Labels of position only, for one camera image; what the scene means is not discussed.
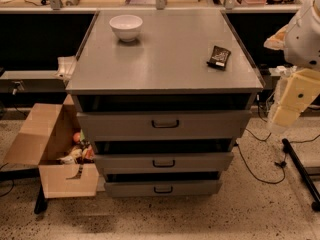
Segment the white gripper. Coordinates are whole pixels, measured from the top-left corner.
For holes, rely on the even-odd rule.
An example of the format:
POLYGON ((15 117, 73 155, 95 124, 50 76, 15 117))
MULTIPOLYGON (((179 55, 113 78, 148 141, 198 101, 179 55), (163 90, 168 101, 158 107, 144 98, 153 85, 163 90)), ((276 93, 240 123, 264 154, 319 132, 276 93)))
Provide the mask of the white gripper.
MULTIPOLYGON (((263 46, 283 50, 287 25, 266 39, 263 46)), ((274 103, 268 114, 267 128, 271 133, 286 131, 320 95, 320 72, 297 66, 278 66, 280 80, 275 90, 274 103)))

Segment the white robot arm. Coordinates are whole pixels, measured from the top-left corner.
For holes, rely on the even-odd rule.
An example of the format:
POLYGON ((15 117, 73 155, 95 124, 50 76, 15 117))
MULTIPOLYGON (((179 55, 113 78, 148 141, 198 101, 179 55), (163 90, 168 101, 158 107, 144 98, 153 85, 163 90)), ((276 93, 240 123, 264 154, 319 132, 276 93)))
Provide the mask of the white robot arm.
POLYGON ((295 72, 281 74, 268 113, 268 130, 282 133, 320 95, 320 0, 305 0, 264 46, 283 50, 285 61, 297 67, 295 72))

